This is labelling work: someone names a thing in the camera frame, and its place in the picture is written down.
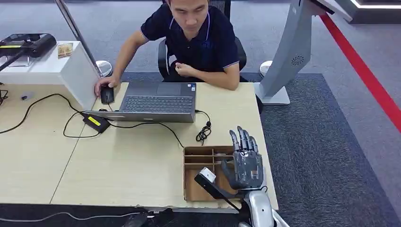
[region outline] cardboard compartment divider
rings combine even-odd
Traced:
[[[234,148],[232,146],[215,146],[215,147],[185,147],[184,156],[184,199],[186,201],[214,201],[198,183],[194,180],[195,176],[207,167],[216,175],[215,183],[220,188],[229,193],[236,193],[231,189],[228,180],[224,176],[221,169],[221,160],[233,158]]]

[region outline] speaker grille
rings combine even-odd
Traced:
[[[293,58],[291,60],[292,65],[300,65],[304,62],[305,58],[301,55],[298,55],[297,57]]]

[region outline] office chair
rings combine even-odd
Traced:
[[[230,19],[231,0],[209,0],[209,5],[218,8],[228,19]],[[246,64],[246,54],[238,37],[235,37],[235,43],[238,48],[239,70],[242,70]],[[157,60],[159,71],[163,78],[168,77],[168,68],[170,65],[169,57],[172,55],[173,54],[168,51],[168,46],[166,46],[166,39],[164,39],[159,44],[159,53]]]

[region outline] man's arm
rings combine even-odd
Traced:
[[[148,39],[140,31],[134,32],[122,45],[117,56],[117,61],[114,67],[113,76],[120,79],[125,68],[131,62],[136,51],[143,44],[147,43]]]
[[[233,91],[237,89],[239,84],[239,63],[224,68],[224,72],[203,72],[181,63],[175,65],[175,70],[181,76],[196,77],[208,84]]]
[[[120,83],[121,75],[128,66],[136,51],[140,46],[147,43],[148,39],[140,31],[134,32],[122,45],[118,53],[117,61],[110,77],[101,78],[95,85],[95,94],[100,95],[102,84],[109,84],[109,87],[115,87]]]

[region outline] robotic finger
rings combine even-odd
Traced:
[[[248,150],[248,143],[246,141],[244,130],[241,128],[241,126],[237,126],[237,130],[239,134],[239,139],[241,141],[241,151]]]
[[[245,140],[246,140],[246,144],[247,144],[248,150],[249,151],[253,151],[253,146],[252,146],[252,143],[251,143],[251,137],[249,136],[249,133],[248,133],[247,130],[244,130],[244,135],[245,135]]]
[[[241,151],[237,140],[237,135],[233,130],[230,130],[231,140],[233,141],[234,151]]]
[[[253,150],[254,150],[256,153],[259,153],[258,145],[256,144],[255,138],[254,138],[253,136],[250,136],[249,140],[251,141],[251,145],[252,145],[252,147],[253,147]]]

